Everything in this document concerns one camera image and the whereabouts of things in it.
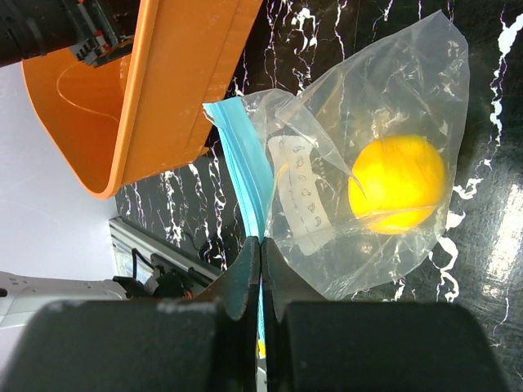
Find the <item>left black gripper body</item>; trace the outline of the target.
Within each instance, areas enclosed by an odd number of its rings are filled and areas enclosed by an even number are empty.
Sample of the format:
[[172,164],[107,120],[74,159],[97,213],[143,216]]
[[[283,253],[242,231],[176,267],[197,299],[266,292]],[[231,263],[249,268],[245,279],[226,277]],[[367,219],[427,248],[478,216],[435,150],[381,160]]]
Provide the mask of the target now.
[[1,66],[68,49],[100,67],[132,52],[133,1],[1,0]]

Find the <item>clear zip top bag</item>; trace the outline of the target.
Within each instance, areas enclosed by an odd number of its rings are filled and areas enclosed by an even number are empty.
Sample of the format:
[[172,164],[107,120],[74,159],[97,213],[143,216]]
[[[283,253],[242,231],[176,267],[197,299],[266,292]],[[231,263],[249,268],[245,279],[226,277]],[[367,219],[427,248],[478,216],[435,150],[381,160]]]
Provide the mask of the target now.
[[[469,84],[467,41],[437,11],[368,45],[298,94],[269,89],[204,104],[246,234],[274,239],[288,265],[330,300],[416,269],[445,229]],[[445,195],[419,226],[377,234],[352,213],[352,168],[370,142],[407,135],[425,138],[442,157]]]

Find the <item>aluminium frame rail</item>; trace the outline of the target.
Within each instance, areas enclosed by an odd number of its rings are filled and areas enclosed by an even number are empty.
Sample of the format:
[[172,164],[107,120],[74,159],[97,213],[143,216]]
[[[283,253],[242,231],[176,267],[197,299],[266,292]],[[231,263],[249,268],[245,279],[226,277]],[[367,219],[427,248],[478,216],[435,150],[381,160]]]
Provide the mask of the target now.
[[221,274],[218,268],[161,243],[120,217],[109,220],[109,228],[121,274],[134,276],[144,283],[155,269],[159,272],[174,270],[192,278],[202,287],[209,285]]

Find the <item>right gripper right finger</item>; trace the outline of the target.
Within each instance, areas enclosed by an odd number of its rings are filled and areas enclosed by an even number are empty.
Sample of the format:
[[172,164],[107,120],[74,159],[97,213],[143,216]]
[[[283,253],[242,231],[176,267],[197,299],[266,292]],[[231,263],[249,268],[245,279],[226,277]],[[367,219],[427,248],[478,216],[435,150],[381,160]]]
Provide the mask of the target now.
[[311,305],[324,298],[285,261],[274,239],[261,244],[261,294],[269,391],[298,391],[310,350],[298,325]]

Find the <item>yellow lemon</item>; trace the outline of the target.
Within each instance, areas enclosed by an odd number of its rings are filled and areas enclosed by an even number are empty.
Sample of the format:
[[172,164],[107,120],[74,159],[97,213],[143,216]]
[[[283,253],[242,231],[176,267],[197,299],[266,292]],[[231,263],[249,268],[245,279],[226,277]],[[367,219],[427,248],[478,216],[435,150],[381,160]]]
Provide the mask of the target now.
[[366,145],[348,182],[353,215],[377,234],[403,234],[422,224],[446,191],[445,163],[425,138],[386,136]]

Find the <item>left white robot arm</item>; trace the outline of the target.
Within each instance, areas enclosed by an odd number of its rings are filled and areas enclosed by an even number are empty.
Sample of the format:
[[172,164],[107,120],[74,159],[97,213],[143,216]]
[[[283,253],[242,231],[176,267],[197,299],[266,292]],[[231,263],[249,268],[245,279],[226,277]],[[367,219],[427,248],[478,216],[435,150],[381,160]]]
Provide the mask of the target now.
[[[63,50],[71,69],[95,70],[132,51],[138,1],[3,1],[1,65],[43,58]],[[63,300],[123,299],[125,291],[109,280],[31,278],[1,274],[1,326],[25,325],[44,305]]]

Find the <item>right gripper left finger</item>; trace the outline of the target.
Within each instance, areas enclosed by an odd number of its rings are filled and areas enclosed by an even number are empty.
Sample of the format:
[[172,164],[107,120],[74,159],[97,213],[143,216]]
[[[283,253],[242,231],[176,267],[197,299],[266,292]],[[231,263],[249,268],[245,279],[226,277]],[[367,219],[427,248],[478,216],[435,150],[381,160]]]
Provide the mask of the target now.
[[208,391],[257,388],[257,308],[261,247],[246,238],[233,265],[198,296]]

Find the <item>orange plastic basket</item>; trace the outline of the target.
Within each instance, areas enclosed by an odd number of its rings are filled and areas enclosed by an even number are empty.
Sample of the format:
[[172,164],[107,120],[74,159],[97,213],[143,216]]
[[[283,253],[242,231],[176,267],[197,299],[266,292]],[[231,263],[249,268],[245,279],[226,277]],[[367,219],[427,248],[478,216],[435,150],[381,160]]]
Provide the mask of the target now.
[[206,151],[259,1],[144,1],[132,53],[98,68],[62,49],[21,64],[34,110],[87,191],[108,198]]

